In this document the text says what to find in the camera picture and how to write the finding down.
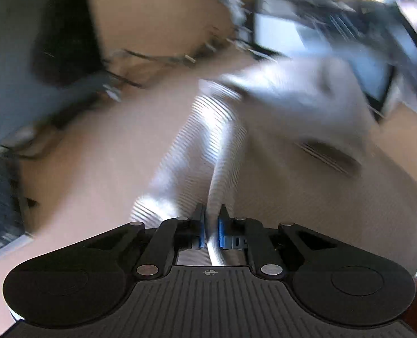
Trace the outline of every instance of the black circular pad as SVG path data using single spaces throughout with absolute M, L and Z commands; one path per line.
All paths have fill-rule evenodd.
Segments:
M 127 278 L 105 250 L 74 247 L 26 261 L 3 284 L 9 307 L 43 327 L 83 324 L 122 299 Z
M 397 318 L 415 296 L 412 276 L 403 267 L 354 248 L 314 252 L 295 273 L 293 289 L 314 314 L 356 327 Z

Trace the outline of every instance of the screw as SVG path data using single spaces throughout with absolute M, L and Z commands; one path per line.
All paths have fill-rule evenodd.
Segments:
M 265 264 L 260 270 L 262 273 L 269 274 L 270 276 L 277 276 L 283 271 L 282 267 L 277 264 Z
M 153 264 L 143 264 L 136 269 L 136 272 L 142 276 L 153 276 L 158 272 L 158 267 Z

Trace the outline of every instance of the black cable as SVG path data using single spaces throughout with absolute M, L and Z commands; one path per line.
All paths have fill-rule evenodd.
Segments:
M 182 63 L 186 59 L 188 59 L 187 54 L 183 54 L 180 56 L 150 56 L 146 54 L 141 54 L 135 51 L 130 51 L 129 49 L 120 49 L 115 52 L 110 58 L 105 59 L 104 62 L 110 63 L 112 61 L 112 58 L 119 56 L 119 53 L 128 54 L 129 56 L 134 56 L 141 58 L 143 60 L 153 61 L 153 62 L 164 62 L 164 63 Z
M 40 160 L 46 157 L 47 155 L 49 155 L 52 152 L 52 150 L 54 150 L 58 146 L 58 144 L 61 142 L 64 134 L 62 131 L 60 131 L 59 133 L 60 135 L 58 136 L 57 140 L 51 141 L 51 143 L 46 145 L 38 154 L 35 154 L 35 155 L 23 155 L 17 152 L 16 149 L 13 147 L 8 147 L 8 146 L 0 144 L 0 147 L 6 150 L 6 152 L 0 152 L 0 160 L 13 159 L 13 158 L 16 158 L 18 160 L 31 160 L 31 161 Z
M 113 76 L 115 79 L 117 79 L 117 80 L 119 80 L 119 81 L 124 82 L 125 84 L 129 84 L 129 85 L 131 85 L 131 86 L 133 86 L 133 87 L 140 88 L 140 89 L 143 87 L 143 85 L 141 85 L 141 84 L 139 84 L 139 83 L 137 83 L 137 82 L 131 81 L 131 80 L 129 80 L 128 78 L 126 78 L 126 77 L 124 77 L 124 76 L 121 76 L 121 75 L 115 74 L 114 72 L 111 72 L 111 71 L 109 71 L 109 70 L 106 70 L 106 72 L 107 72 L 109 75 Z

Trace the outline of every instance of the cable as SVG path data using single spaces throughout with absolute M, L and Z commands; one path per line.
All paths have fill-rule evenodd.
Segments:
M 6 150 L 5 152 L 0 151 L 0 160 L 13 159 L 13 158 L 16 158 L 18 160 L 30 160 L 30 161 L 40 160 L 46 157 L 47 155 L 49 155 L 52 152 L 52 150 L 54 150 L 58 146 L 58 144 L 61 142 L 61 140 L 64 137 L 64 132 L 59 131 L 59 134 L 60 135 L 56 137 L 56 140 L 50 141 L 39 153 L 35 155 L 20 154 L 18 150 L 16 150 L 16 148 L 8 147 L 8 146 L 0 144 L 0 147 Z
M 109 71 L 109 70 L 105 70 L 109 75 L 111 75 L 111 76 L 113 76 L 115 79 L 117 79 L 117 80 L 119 80 L 119 81 L 122 81 L 123 83 L 125 83 L 125 84 L 128 84 L 128 85 L 130 85 L 130 86 L 133 86 L 133 87 L 136 87 L 136 88 L 142 88 L 143 87 L 143 85 L 141 85 L 141 84 L 139 84 L 139 83 L 137 83 L 137 82 L 134 82 L 134 81 L 132 81 L 132 80 L 129 80 L 128 78 L 126 78 L 126 77 L 124 77 L 124 76 L 121 76 L 121 75 L 118 75 L 118 74 L 115 74 L 114 72 L 111 72 L 111 71 Z

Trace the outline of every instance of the white crumpled fabric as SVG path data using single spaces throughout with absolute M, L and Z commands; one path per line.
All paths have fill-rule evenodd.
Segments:
M 258 63 L 201 81 L 191 115 L 131 213 L 147 228 L 207 205 L 205 250 L 179 264 L 243 264 L 217 217 L 291 221 L 417 270 L 417 183 L 369 141 L 372 116 L 346 62 Z

